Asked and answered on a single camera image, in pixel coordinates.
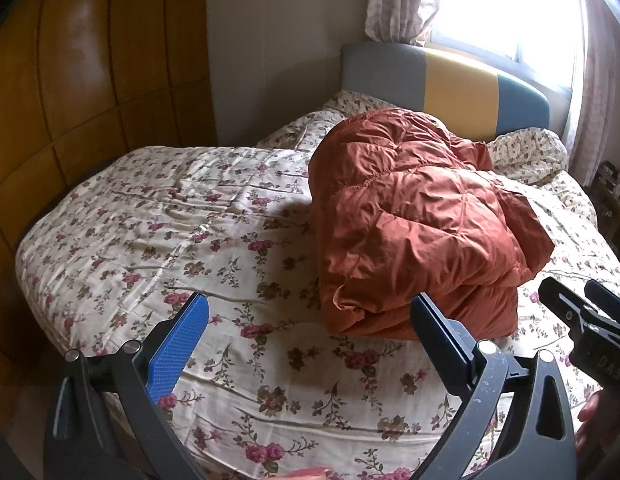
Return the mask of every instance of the bed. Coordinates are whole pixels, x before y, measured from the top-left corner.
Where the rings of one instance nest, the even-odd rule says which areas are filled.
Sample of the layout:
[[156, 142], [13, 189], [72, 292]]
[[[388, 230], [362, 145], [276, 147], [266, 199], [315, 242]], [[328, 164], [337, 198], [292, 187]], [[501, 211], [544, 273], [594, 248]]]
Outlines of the bed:
[[[209, 298], [209, 326], [159, 407], [211, 478], [327, 465], [332, 480], [407, 480], [455, 415], [459, 400], [418, 342], [332, 336], [320, 323], [308, 161], [334, 125], [374, 108], [421, 109], [490, 140], [504, 186], [528, 197], [556, 246], [519, 288], [518, 330], [498, 344], [553, 351], [573, 414], [597, 388], [570, 365], [567, 329], [536, 291], [554, 276], [580, 293], [597, 278], [620, 294], [620, 264], [544, 129], [547, 101], [483, 66], [405, 45], [347, 46], [342, 88], [253, 148], [129, 153], [77, 186], [18, 248], [20, 286], [60, 351], [116, 351], [192, 291]], [[502, 396], [471, 470], [489, 456], [509, 402]]]

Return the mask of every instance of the bright window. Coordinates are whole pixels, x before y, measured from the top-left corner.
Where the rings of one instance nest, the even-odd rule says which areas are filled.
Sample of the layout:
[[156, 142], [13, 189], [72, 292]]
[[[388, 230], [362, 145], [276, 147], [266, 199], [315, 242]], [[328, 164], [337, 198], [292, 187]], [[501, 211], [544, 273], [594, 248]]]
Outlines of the bright window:
[[441, 0], [431, 42], [569, 91], [580, 37], [578, 0]]

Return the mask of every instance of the windowsill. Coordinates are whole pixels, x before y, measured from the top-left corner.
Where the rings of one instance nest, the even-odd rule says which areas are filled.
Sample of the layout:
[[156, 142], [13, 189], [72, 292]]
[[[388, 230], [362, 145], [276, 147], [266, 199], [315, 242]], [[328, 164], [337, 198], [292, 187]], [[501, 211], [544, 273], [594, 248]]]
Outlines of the windowsill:
[[545, 81], [543, 77], [529, 67], [523, 66], [508, 59], [507, 57], [493, 54], [482, 48], [452, 40], [451, 38], [447, 38], [441, 34], [436, 34], [435, 32], [433, 32], [431, 38], [427, 40], [425, 46], [428, 48], [445, 50], [447, 52], [452, 52], [453, 54], [460, 54], [461, 56], [470, 57], [471, 59], [485, 63], [486, 65], [496, 68], [497, 70], [501, 70], [502, 72], [517, 77], [535, 87], [541, 86], [550, 92], [554, 92], [555, 94], [564, 97], [568, 101], [572, 97], [572, 90], [570, 88], [548, 83], [548, 81]]

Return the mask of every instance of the blue gripper pad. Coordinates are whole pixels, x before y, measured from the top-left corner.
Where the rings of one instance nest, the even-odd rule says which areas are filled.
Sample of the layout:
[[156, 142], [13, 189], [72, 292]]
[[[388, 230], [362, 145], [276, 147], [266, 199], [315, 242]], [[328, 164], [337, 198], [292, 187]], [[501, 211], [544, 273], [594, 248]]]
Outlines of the blue gripper pad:
[[187, 360], [207, 326], [209, 306], [205, 296], [193, 294], [183, 309], [185, 312], [179, 313], [174, 327], [148, 365], [148, 382], [145, 389], [153, 404], [159, 402], [161, 397], [172, 393]]

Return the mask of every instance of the rose pattern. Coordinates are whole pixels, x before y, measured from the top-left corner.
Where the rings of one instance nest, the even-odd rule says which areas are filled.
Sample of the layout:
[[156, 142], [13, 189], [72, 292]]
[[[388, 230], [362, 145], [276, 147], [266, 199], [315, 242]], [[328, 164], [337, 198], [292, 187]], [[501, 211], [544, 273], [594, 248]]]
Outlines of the rose pattern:
[[[322, 464], [336, 469], [330, 480], [407, 480], [456, 413], [418, 342], [330, 336], [321, 325], [307, 164], [335, 124], [389, 105], [340, 92], [257, 148], [136, 150], [76, 187], [18, 249], [20, 285], [60, 351], [114, 352], [193, 291], [207, 295], [208, 327], [159, 409], [211, 480]], [[495, 173], [556, 245], [519, 288], [516, 334], [498, 343], [553, 351], [576, 413], [597, 386], [571, 366], [565, 327], [536, 291], [555, 276], [578, 294], [589, 278], [620, 294], [620, 265], [554, 134], [530, 129], [489, 147]], [[489, 457], [510, 400], [471, 470]]]

